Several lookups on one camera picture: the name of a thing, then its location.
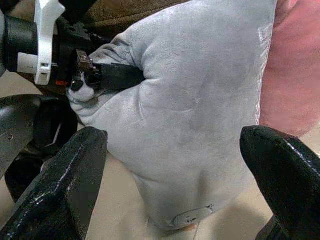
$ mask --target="white plastic clip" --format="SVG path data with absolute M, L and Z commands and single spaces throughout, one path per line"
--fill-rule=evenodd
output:
M 51 76 L 54 29 L 66 8 L 58 0 L 36 0 L 34 22 L 38 31 L 38 63 L 34 82 L 48 85 Z

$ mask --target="gray fabric pillow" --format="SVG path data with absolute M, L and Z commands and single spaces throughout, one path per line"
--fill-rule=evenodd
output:
M 277 0 L 192 0 L 134 24 L 92 54 L 146 80 L 121 93 L 68 91 L 87 126 L 132 171 L 152 220 L 180 229 L 216 213 L 253 178 L 242 127 L 257 125 Z

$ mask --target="pink fabric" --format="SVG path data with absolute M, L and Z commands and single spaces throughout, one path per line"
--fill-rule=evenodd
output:
M 279 0 L 260 124 L 302 136 L 320 120 L 320 0 Z

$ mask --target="black plastic part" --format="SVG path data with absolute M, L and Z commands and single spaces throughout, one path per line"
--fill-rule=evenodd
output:
M 5 173 L 5 184 L 16 203 L 32 181 L 40 174 L 43 161 L 22 156 L 14 161 Z
M 265 126 L 245 127 L 242 156 L 283 232 L 320 236 L 320 159 L 303 142 Z
M 285 235 L 277 219 L 273 216 L 258 233 L 255 240 L 291 240 L 291 238 Z
M 107 133 L 75 134 L 16 203 L 0 230 L 8 240 L 84 240 L 99 194 Z
M 56 154 L 77 132 L 78 119 L 70 105 L 60 100 L 41 104 L 34 119 L 35 145 L 46 154 Z
M 70 24 L 60 17 L 57 21 L 58 36 L 53 39 L 54 63 L 50 82 L 71 81 L 75 67 L 76 49 L 90 51 L 93 43 L 83 23 Z
M 16 6 L 21 0 L 0 0 L 0 9 L 2 12 L 10 11 Z
M 125 90 L 141 84 L 144 80 L 144 72 L 140 69 L 118 63 L 101 64 L 97 66 L 101 74 L 96 77 L 86 77 L 88 86 L 112 91 Z
M 71 24 L 79 22 L 97 0 L 59 0 L 65 7 L 63 17 Z
M 5 16 L 4 42 L 5 67 L 10 72 L 17 72 L 18 53 L 38 55 L 37 24 Z

